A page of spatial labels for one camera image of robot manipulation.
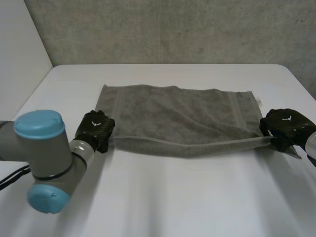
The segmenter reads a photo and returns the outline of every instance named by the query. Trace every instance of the white table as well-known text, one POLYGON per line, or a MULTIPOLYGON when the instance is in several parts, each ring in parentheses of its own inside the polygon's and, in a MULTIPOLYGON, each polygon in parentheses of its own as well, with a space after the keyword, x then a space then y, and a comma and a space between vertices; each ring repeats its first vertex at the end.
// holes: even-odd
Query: white table
MULTIPOLYGON (((265 115, 316 101, 280 65, 67 65, 46 76, 20 114, 58 111, 73 138, 103 84, 253 91, 265 115)), ((316 235, 316 168, 266 148, 199 159, 119 150, 98 155, 60 214, 28 206, 31 175, 0 192, 4 237, 309 237, 316 235)), ((22 164, 3 162, 4 177, 22 164)))

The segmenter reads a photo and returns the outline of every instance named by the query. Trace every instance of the black cable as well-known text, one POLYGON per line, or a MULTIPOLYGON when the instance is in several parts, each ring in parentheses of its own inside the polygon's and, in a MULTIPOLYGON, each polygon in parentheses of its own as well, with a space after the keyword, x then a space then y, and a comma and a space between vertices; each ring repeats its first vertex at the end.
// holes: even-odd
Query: black cable
POLYGON ((2 180, 0 181, 0 184, 2 184, 4 181, 6 181, 6 180, 8 180, 9 178, 11 178, 11 177, 12 177, 13 175, 15 175, 16 173, 18 173, 18 172, 20 172, 20 171, 22 171, 22 170, 24 170, 24 169, 27 169, 27 168, 30 168, 30 166, 29 166, 29 165, 25 165, 25 166, 23 166, 23 167, 21 167, 21 168, 15 170, 12 174, 10 174, 10 175, 6 176, 4 179, 2 179, 2 180))
POLYGON ((15 170, 12 174, 8 175, 7 177, 5 177, 4 179, 2 179, 0 181, 0 191, 4 188, 8 187, 10 184, 13 184, 15 181, 17 181, 23 175, 28 174, 30 172, 31 172, 31 169, 30 169, 29 165, 23 166, 23 167, 15 170))

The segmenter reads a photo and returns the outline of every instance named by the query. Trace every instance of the gray towel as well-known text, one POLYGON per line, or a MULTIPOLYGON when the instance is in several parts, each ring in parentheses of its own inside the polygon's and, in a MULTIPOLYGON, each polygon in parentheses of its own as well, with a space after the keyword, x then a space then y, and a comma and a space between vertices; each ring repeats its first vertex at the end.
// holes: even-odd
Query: gray towel
POLYGON ((104 86, 96 110, 113 118, 116 148, 150 155, 197 157, 267 146, 251 91, 176 86, 104 86))

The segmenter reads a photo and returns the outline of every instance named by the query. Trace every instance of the concrete wall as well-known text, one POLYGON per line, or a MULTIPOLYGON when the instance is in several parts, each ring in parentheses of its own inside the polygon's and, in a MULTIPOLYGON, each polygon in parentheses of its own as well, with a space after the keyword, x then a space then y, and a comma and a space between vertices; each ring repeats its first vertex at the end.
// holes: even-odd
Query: concrete wall
POLYGON ((26 0, 53 65, 282 64, 316 97, 315 0, 26 0))
POLYGON ((0 120, 10 120, 51 70, 23 0, 0 0, 0 120))

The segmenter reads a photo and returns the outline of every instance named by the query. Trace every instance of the glove logo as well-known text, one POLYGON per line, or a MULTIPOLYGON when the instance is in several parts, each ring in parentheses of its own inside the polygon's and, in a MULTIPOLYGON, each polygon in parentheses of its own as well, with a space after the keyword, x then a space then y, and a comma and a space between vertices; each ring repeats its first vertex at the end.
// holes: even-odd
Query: glove logo
POLYGON ((91 123, 93 124, 93 126, 99 126, 101 123, 94 123, 93 121, 91 121, 91 123))
POLYGON ((282 118, 282 120, 289 120, 289 121, 291 121, 291 119, 292 119, 292 115, 290 115, 289 118, 282 118))

